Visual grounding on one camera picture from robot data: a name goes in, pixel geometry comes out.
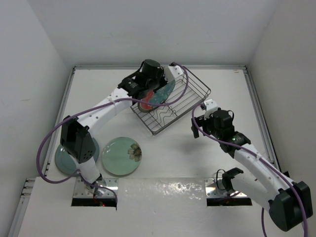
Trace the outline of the red plate blue flower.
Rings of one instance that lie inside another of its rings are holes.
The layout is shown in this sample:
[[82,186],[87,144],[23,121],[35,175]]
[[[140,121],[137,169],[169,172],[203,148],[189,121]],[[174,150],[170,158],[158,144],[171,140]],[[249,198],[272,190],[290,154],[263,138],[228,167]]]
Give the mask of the red plate blue flower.
[[[142,99],[142,101],[149,102],[151,104],[164,104],[166,100],[171,95],[173,89],[175,87],[175,80],[168,83],[167,85],[163,86],[156,92],[149,91],[145,98]],[[152,105],[144,104],[144,103],[138,103],[138,109],[143,113],[149,113],[158,107],[154,107]]]

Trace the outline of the black wire dish rack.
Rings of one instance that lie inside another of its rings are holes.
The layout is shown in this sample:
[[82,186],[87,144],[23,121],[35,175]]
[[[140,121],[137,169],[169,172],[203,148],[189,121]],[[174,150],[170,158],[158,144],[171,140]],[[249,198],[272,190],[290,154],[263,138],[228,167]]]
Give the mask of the black wire dish rack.
[[135,104],[131,106],[131,110],[151,132],[157,135],[167,129],[181,117],[190,112],[193,107],[205,100],[211,93],[211,89],[202,82],[192,71],[187,70],[189,82],[186,82],[186,75],[178,77],[174,82],[173,90],[166,100],[167,103],[179,98],[185,86],[187,90],[185,94],[169,106],[158,107],[152,111],[145,109],[141,105]]

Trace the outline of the light green flower plate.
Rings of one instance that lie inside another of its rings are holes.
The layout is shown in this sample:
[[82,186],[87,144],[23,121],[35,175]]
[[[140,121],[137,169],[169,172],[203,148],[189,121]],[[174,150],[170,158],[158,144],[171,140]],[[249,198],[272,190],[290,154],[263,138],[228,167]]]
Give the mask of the light green flower plate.
[[140,164],[140,145],[128,137],[112,139],[102,152],[102,163],[106,171],[116,176],[132,173]]

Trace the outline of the plain teal blue plate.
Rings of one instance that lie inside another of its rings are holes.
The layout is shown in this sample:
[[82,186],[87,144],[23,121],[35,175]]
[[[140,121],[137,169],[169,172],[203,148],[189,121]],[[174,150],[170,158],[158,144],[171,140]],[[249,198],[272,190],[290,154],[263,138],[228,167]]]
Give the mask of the plain teal blue plate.
[[74,160],[61,144],[56,149],[54,160],[58,170],[65,175],[70,176],[78,169]]

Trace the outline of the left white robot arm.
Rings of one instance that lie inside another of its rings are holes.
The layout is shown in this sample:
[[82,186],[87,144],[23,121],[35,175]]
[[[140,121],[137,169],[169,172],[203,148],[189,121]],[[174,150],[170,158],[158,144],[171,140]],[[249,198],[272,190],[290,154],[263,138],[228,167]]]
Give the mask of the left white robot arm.
[[140,68],[125,77],[103,101],[86,113],[68,116],[61,128],[60,143],[71,156],[82,177],[90,184],[101,174],[93,158],[96,146],[93,137],[97,131],[118,113],[169,84],[165,69],[155,60],[146,59]]

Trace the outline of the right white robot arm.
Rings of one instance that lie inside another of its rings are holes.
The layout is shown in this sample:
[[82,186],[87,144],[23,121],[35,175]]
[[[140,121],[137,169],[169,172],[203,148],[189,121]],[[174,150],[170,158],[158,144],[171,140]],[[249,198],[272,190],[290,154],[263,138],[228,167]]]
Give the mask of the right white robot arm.
[[304,236],[309,235],[307,219],[313,215],[310,187],[295,182],[271,165],[254,147],[250,139],[235,130],[229,111],[218,109],[192,117],[192,131],[218,142],[223,152],[241,163],[250,173],[233,168],[222,175],[225,191],[239,191],[269,213],[271,220],[287,232],[303,224]]

